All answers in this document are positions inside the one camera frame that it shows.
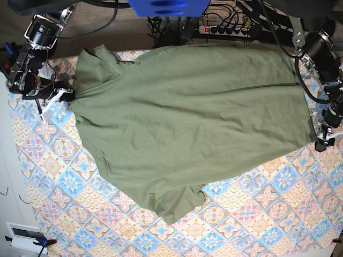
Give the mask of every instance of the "power strip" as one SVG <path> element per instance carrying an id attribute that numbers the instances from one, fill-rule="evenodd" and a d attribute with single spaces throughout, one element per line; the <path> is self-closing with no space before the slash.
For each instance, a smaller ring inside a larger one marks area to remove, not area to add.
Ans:
<path id="1" fill-rule="evenodd" d="M 246 28 L 235 28 L 234 30 L 227 28 L 225 26 L 217 27 L 217 26 L 206 26 L 200 25 L 198 28 L 199 34 L 204 35 L 222 35 L 222 36 L 239 36 L 239 37 L 250 37 L 247 33 L 248 30 Z"/>

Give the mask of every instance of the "patterned tablecloth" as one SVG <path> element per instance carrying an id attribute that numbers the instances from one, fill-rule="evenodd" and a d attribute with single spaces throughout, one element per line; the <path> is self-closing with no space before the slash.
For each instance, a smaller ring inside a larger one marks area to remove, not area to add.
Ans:
<path id="1" fill-rule="evenodd" d="M 51 62 L 72 79 L 77 57 Z M 52 70 L 41 73 L 49 78 Z M 318 92 L 315 81 L 306 82 Z M 317 120 L 323 106 L 308 102 Z M 167 225 L 99 176 L 67 103 L 56 103 L 46 124 L 33 101 L 9 95 L 9 106 L 35 217 L 58 241 L 52 256 L 272 257 L 327 247 L 343 229 L 343 138 L 322 154 L 311 144 L 211 183 L 203 188 L 205 204 Z"/>

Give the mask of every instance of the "blue robot part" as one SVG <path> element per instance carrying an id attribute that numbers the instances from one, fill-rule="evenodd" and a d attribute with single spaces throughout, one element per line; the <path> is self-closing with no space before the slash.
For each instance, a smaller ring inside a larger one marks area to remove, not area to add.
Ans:
<path id="1" fill-rule="evenodd" d="M 209 0 L 128 0 L 140 17 L 183 16 L 200 17 Z"/>

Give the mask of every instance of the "brown carpet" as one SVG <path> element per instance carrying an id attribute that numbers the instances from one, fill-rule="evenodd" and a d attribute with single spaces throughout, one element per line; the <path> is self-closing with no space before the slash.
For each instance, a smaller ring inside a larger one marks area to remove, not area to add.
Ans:
<path id="1" fill-rule="evenodd" d="M 78 3 L 61 36 L 74 36 L 95 30 L 106 24 L 112 15 L 112 9 Z M 23 44 L 23 34 L 31 18 L 15 14 L 7 7 L 7 1 L 0 0 L 0 44 Z M 55 57 L 78 55 L 82 48 L 93 48 L 100 44 L 105 44 L 112 51 L 149 49 L 153 45 L 153 40 L 147 36 L 149 29 L 146 23 L 146 18 L 137 17 L 131 9 L 119 10 L 116 20 L 94 35 L 59 40 Z"/>

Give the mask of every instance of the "t-shirt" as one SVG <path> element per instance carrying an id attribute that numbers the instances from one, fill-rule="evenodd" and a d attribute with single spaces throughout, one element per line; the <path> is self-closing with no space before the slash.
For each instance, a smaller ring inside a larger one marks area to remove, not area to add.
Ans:
<path id="1" fill-rule="evenodd" d="M 78 59 L 71 102 L 100 175 L 172 224 L 202 187 L 311 142 L 293 61 L 263 46 L 190 45 L 120 62 L 104 46 Z"/>

